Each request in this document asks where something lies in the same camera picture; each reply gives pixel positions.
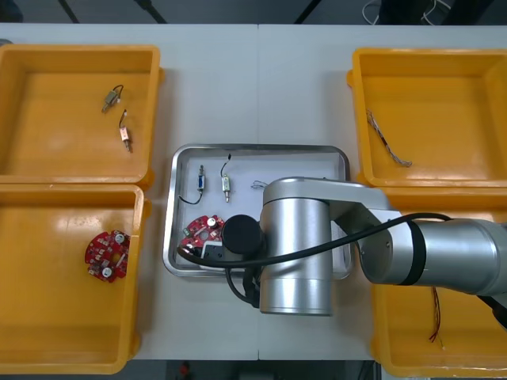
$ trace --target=white table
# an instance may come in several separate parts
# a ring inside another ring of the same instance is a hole
[[[154,187],[139,277],[139,359],[370,359],[369,284],[334,286],[333,317],[260,314],[225,280],[183,279],[162,264],[166,168],[186,143],[328,144],[359,165],[345,74],[358,47],[507,48],[507,27],[0,25],[33,44],[155,44],[159,95]]]

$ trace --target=yellow storage tray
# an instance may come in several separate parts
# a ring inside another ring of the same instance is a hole
[[[0,184],[0,374],[111,374],[137,349],[143,192],[128,184]],[[85,250],[131,235],[127,275],[92,277]]]
[[[373,186],[507,186],[507,51],[361,48],[353,88],[361,174]],[[392,150],[412,161],[397,164]]]
[[[507,190],[384,188],[403,213],[442,212],[452,217],[507,221]],[[507,332],[473,295],[438,288],[440,337],[434,329],[429,287],[372,287],[375,333],[372,354],[399,377],[506,377]]]
[[[148,186],[159,61],[153,46],[0,48],[0,183]],[[102,113],[120,84],[121,102]],[[125,108],[132,153],[118,126]]]

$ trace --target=stainless steel tray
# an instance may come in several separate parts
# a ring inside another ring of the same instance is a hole
[[[231,178],[231,201],[222,193],[220,168],[231,154],[224,172]],[[195,201],[199,166],[204,166],[206,189],[197,205],[181,202],[181,195]],[[259,219],[262,189],[251,188],[254,181],[270,183],[283,177],[325,177],[349,180],[349,160],[334,146],[211,144],[186,145],[173,156],[167,200],[166,225],[162,258],[167,270],[176,276],[216,277],[223,273],[204,270],[176,253],[184,237],[183,228],[201,215],[218,215],[227,220],[232,215],[246,214]],[[345,234],[332,223],[333,239]],[[334,277],[345,278],[353,266],[348,246],[333,250]]]

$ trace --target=circuit board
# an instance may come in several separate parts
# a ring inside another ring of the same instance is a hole
[[[88,273],[110,283],[118,277],[124,278],[127,275],[129,247],[130,236],[121,231],[97,235],[85,252],[85,263],[90,265]]]
[[[192,248],[203,248],[206,241],[222,241],[222,227],[225,222],[217,215],[208,217],[203,215],[193,220],[183,229],[185,238],[181,245],[191,245]]]

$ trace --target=gray floor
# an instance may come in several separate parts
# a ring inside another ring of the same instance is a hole
[[[164,360],[131,360],[118,374],[104,375],[3,375],[1,380],[176,380],[179,375],[181,361]],[[288,361],[257,361],[257,362],[229,362],[229,361],[192,361],[190,370],[192,380],[239,380],[246,379],[247,374],[263,374],[264,377],[249,377],[249,379],[269,380],[268,374],[276,374],[280,380],[356,380],[358,379],[363,362],[288,362]],[[373,369],[365,367],[361,376],[364,380],[372,379]]]
[[[454,0],[445,0],[452,4]],[[68,23],[57,0],[15,0],[25,22]],[[82,23],[153,24],[134,0],[67,0]],[[172,24],[291,24],[310,0],[152,0],[159,13]],[[361,9],[367,0],[322,0],[305,24],[364,25]],[[378,8],[367,15],[375,18]],[[440,11],[432,17],[441,20]],[[507,25],[507,1],[495,0],[481,25]]]

